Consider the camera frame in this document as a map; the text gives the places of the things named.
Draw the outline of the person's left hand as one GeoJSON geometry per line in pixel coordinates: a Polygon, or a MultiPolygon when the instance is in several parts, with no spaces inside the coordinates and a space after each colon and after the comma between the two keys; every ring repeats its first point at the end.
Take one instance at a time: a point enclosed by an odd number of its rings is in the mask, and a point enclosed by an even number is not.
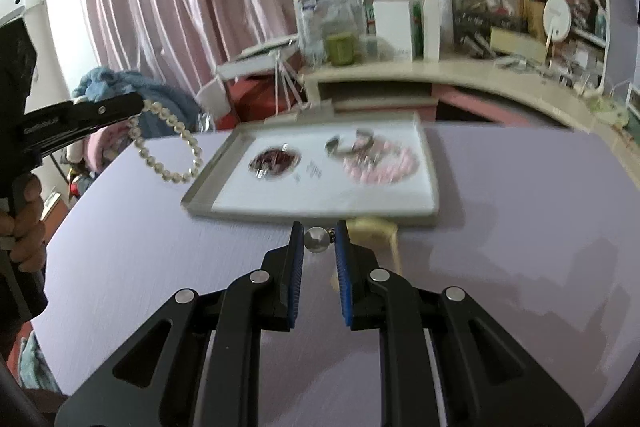
{"type": "Polygon", "coordinates": [[[1,236],[15,239],[10,258],[25,273],[36,273],[46,264],[46,227],[41,220],[43,200],[40,180],[33,174],[25,186],[25,207],[15,218],[6,212],[1,213],[1,236]]]}

